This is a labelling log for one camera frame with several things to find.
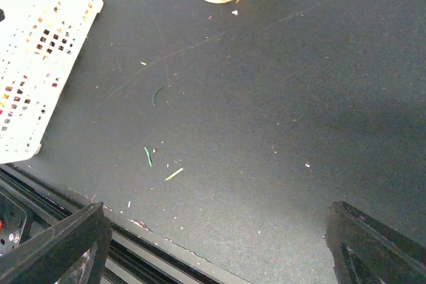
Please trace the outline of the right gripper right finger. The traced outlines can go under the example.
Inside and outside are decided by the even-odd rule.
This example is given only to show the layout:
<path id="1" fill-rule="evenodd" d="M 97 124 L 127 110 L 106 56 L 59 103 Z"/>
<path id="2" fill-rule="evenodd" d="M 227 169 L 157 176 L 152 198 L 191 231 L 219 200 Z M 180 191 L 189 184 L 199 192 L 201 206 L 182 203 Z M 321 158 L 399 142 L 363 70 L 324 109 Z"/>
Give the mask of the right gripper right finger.
<path id="1" fill-rule="evenodd" d="M 338 283 L 424 283 L 425 248 L 346 202 L 328 210 L 325 241 Z"/>

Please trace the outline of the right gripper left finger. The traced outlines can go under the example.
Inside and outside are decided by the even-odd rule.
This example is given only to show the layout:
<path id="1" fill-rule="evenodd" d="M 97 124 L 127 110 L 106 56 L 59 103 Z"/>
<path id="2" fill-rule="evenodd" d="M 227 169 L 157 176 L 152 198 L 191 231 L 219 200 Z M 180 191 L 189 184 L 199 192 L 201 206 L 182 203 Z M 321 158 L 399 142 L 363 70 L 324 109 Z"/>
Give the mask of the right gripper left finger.
<path id="1" fill-rule="evenodd" d="M 2 283 L 56 283 L 79 260 L 69 283 L 100 283 L 112 239 L 103 203 L 90 204 L 1 258 Z"/>

